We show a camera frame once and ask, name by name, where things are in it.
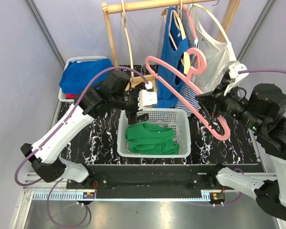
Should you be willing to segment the pink hanger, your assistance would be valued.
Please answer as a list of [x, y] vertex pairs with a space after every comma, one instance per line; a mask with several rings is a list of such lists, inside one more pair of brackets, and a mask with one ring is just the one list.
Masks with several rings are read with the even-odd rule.
[[198, 37], [197, 37], [197, 34], [196, 34], [195, 26], [194, 26], [192, 17], [191, 17], [191, 15], [190, 15], [190, 12], [187, 10], [187, 8], [186, 8], [185, 6], [183, 6], [183, 10], [185, 11], [186, 16], [187, 16], [187, 18], [188, 18], [188, 21], [189, 21], [189, 23], [190, 23], [190, 27], [191, 27], [191, 29], [192, 29], [194, 39], [197, 40]]
[[157, 80], [159, 80], [169, 91], [171, 91], [179, 100], [181, 100], [192, 112], [193, 114], [201, 121], [202, 124], [209, 130], [209, 132], [218, 140], [220, 141], [226, 141], [230, 137], [230, 128], [228, 124], [226, 123], [225, 119], [222, 116], [219, 116], [217, 120], [221, 124], [224, 134], [220, 135], [219, 133], [216, 132], [215, 129], [212, 128], [212, 126], [208, 123], [208, 121], [195, 109], [193, 108], [190, 103], [181, 96], [180, 93], [178, 93], [166, 80], [164, 80], [163, 77], [161, 77], [159, 74], [157, 74], [154, 70], [151, 69], [149, 62], [155, 62], [159, 64], [160, 66], [166, 68], [167, 70], [171, 71], [174, 73], [176, 76], [178, 76], [185, 84], [190, 86], [191, 89], [193, 89], [197, 95], [202, 94], [202, 91], [191, 81], [192, 75], [199, 75], [202, 74], [207, 67], [207, 61], [205, 58], [205, 55], [203, 52], [199, 49], [196, 48], [190, 48], [187, 50], [188, 54], [195, 54], [197, 59], [200, 61], [200, 67], [199, 68], [194, 68], [190, 67], [188, 74], [183, 75], [180, 71], [178, 71], [176, 68], [172, 67], [169, 65], [167, 62], [156, 58], [154, 56], [147, 56], [145, 58], [145, 65], [147, 67], [147, 70], [149, 71], [150, 74], [152, 74]]

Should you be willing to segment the green tank top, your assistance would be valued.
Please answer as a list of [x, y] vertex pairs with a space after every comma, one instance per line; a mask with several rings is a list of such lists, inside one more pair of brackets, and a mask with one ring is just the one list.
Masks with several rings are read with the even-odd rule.
[[142, 155], [177, 155], [179, 153], [175, 132], [170, 127], [140, 122], [129, 126], [125, 137], [131, 153]]

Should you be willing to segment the beige plastic hanger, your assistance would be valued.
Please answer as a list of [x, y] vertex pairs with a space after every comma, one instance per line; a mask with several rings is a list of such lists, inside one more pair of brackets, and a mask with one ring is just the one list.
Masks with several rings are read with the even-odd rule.
[[121, 23], [122, 23], [125, 39], [127, 42], [129, 60], [130, 60], [130, 68], [133, 69], [133, 54], [132, 54], [131, 43], [130, 43], [129, 34], [128, 34], [128, 30], [127, 30], [126, 10], [125, 10], [124, 0], [121, 0], [121, 7], [122, 7]]

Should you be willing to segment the cream wooden hanger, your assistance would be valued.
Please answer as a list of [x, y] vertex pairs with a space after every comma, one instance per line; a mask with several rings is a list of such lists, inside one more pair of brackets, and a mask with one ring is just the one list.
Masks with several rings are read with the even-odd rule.
[[[174, 14], [174, 19], [176, 20], [176, 26], [179, 28], [181, 32], [182, 40], [184, 40], [186, 39], [186, 34], [182, 25], [182, 21], [179, 17], [179, 13], [176, 10], [173, 10], [173, 14]], [[184, 73], [188, 74], [188, 71], [191, 67], [191, 62], [190, 62], [190, 55], [187, 52], [184, 52], [183, 66], [184, 66]]]

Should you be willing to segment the grey tank top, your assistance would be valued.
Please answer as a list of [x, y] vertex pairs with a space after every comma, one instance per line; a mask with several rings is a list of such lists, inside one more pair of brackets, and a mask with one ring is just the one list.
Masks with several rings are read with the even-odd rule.
[[162, 122], [162, 121], [157, 121], [155, 122], [156, 125], [161, 126], [161, 127], [170, 127], [168, 123]]

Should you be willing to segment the white tank top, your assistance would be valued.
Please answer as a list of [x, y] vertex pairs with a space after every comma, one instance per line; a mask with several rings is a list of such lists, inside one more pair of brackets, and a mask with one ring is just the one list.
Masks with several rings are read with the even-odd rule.
[[214, 90], [221, 82], [228, 66], [236, 62], [236, 56], [231, 42], [218, 42], [205, 31], [198, 17], [197, 9], [201, 8], [193, 6], [191, 17], [198, 36], [199, 50], [205, 55], [207, 68], [202, 74], [195, 77], [194, 84], [203, 93], [207, 93]]

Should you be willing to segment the pink hanger under striped top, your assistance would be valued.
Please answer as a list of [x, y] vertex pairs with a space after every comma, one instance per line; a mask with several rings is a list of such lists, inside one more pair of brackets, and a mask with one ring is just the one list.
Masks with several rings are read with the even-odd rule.
[[186, 8], [185, 6], [183, 6], [183, 10], [185, 11], [186, 16], [187, 16], [187, 18], [188, 18], [188, 21], [189, 21], [189, 23], [190, 23], [190, 27], [191, 27], [191, 29], [192, 29], [194, 39], [197, 40], [198, 37], [197, 37], [197, 34], [196, 34], [195, 26], [194, 26], [192, 17], [191, 17], [191, 15], [190, 15], [190, 12], [187, 10], [187, 8]]

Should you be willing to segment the cream hanger under white top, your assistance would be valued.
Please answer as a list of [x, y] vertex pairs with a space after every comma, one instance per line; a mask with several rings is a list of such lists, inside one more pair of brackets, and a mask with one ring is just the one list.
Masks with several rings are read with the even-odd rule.
[[226, 34], [225, 30], [223, 29], [221, 23], [218, 21], [218, 19], [204, 6], [197, 4], [197, 3], [194, 3], [193, 6], [201, 8], [202, 10], [204, 10], [212, 18], [212, 20], [215, 22], [215, 24], [219, 28], [219, 34], [222, 35], [222, 37], [223, 37], [222, 39], [217, 38], [216, 40], [218, 42], [230, 43], [229, 38], [227, 37], [227, 34]]

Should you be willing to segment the white centre basket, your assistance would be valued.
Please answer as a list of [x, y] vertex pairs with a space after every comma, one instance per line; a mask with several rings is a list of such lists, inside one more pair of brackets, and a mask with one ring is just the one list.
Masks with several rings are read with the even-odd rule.
[[186, 112], [182, 109], [146, 108], [137, 113], [147, 115], [147, 120], [143, 122], [155, 124], [157, 121], [168, 123], [175, 132], [175, 142], [179, 144], [177, 155], [142, 155], [129, 151], [128, 142], [125, 137], [126, 129], [133, 125], [128, 123], [125, 111], [121, 111], [117, 134], [117, 152], [123, 157], [136, 158], [184, 158], [191, 153], [191, 136], [189, 120]]

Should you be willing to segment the white basket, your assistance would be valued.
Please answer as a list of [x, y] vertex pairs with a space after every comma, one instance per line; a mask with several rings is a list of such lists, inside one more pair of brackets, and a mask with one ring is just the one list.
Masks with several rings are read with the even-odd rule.
[[[71, 57], [66, 61], [64, 70], [67, 69], [68, 65], [70, 62], [88, 62], [88, 61], [97, 61], [101, 59], [106, 59], [106, 56], [77, 56], [77, 57]], [[72, 98], [67, 98], [65, 93], [62, 91], [61, 88], [59, 88], [59, 93], [58, 93], [58, 99], [61, 102], [69, 102], [72, 103], [74, 102], [74, 99]]]
[[175, 132], [175, 142], [179, 144], [177, 155], [142, 155], [129, 151], [128, 142], [125, 137], [126, 129], [133, 125], [128, 123], [125, 111], [121, 111], [117, 134], [117, 152], [123, 157], [136, 158], [184, 158], [191, 153], [191, 136], [189, 120], [186, 112], [182, 109], [146, 108], [137, 113], [147, 115], [147, 120], [143, 122], [155, 124], [157, 121], [168, 123]]

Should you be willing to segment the folded blue cloth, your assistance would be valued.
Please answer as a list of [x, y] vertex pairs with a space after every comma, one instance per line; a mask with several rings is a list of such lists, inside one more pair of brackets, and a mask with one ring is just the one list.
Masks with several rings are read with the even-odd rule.
[[70, 62], [62, 74], [59, 86], [65, 94], [78, 95], [95, 75], [111, 66], [112, 62], [108, 58]]

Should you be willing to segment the pink red folded clothes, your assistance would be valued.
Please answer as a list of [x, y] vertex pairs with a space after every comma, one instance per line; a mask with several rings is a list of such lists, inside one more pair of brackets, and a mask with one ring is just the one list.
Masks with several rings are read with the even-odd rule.
[[76, 94], [65, 94], [65, 98], [66, 98], [66, 99], [74, 99], [74, 98], [76, 98], [76, 97], [77, 97]]

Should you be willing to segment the white rear basket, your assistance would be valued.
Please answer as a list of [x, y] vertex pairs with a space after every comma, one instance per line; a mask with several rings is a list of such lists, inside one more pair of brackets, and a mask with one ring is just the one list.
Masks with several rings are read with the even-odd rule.
[[[106, 56], [77, 56], [77, 57], [71, 57], [66, 61], [64, 70], [67, 69], [68, 65], [70, 62], [88, 62], [88, 61], [97, 61], [101, 59], [106, 59]], [[72, 98], [67, 98], [65, 93], [62, 91], [61, 88], [59, 88], [59, 93], [58, 93], [58, 99], [61, 102], [69, 102], [72, 103], [74, 102], [74, 99]]]

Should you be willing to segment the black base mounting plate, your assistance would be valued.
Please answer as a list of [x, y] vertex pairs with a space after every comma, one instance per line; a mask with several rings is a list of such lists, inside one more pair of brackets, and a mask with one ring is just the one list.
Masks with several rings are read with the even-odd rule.
[[216, 165], [90, 165], [96, 198], [193, 199], [221, 189], [207, 173]]

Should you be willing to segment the wooden clothes rack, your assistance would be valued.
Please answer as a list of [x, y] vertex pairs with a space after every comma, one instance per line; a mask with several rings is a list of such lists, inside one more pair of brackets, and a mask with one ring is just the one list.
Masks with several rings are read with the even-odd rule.
[[[122, 12], [121, 5], [116, 5], [119, 8], [117, 12]], [[111, 24], [109, 20], [109, 14], [111, 14], [111, 6], [108, 8], [107, 3], [102, 3], [102, 9], [105, 17], [106, 28], [109, 36], [109, 42], [112, 50], [114, 65], [117, 65], [117, 57], [115, 53], [115, 46], [113, 41], [113, 35], [111, 30]], [[182, 40], [181, 32], [176, 26], [176, 20], [174, 19], [173, 10], [178, 12], [178, 9], [173, 7], [172, 4], [169, 8], [164, 9], [163, 15], [165, 16], [166, 24], [164, 30], [164, 39], [163, 47], [161, 53], [161, 60], [167, 62], [171, 66], [178, 69], [180, 72], [184, 70], [183, 61], [181, 60], [184, 57], [184, 52], [189, 49], [188, 39]], [[195, 61], [192, 61], [191, 58], [193, 54], [190, 55], [191, 64], [195, 64]], [[175, 83], [172, 86], [181, 93], [184, 86], [184, 82], [174, 75], [172, 72], [166, 68], [159, 65], [158, 74], [160, 74], [167, 82]], [[158, 87], [158, 105], [157, 108], [171, 108], [175, 107], [179, 99], [169, 91], [161, 82], [157, 81]]]

